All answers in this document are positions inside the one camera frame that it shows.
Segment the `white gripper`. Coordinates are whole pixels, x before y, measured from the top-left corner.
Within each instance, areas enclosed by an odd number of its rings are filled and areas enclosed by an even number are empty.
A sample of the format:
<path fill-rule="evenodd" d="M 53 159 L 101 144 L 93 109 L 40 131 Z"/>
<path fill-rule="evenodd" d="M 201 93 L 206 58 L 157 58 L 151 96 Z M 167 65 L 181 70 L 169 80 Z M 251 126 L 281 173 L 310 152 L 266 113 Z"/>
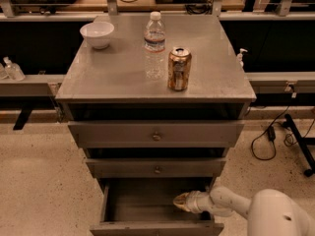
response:
<path fill-rule="evenodd" d="M 214 203 L 208 192 L 193 191 L 190 194 L 183 193 L 173 200 L 174 205 L 186 212 L 202 213 L 204 211 L 211 213 Z"/>

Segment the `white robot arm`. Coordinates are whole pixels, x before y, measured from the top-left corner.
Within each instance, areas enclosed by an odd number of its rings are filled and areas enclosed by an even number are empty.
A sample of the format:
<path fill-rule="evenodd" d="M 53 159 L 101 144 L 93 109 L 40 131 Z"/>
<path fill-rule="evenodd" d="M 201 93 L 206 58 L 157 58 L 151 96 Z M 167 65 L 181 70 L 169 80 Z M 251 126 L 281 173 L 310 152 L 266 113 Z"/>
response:
<path fill-rule="evenodd" d="M 315 236 L 315 219 L 288 195 L 273 189 L 247 199 L 216 186 L 210 192 L 183 193 L 173 203 L 187 212 L 221 217 L 235 211 L 247 220 L 247 236 Z"/>

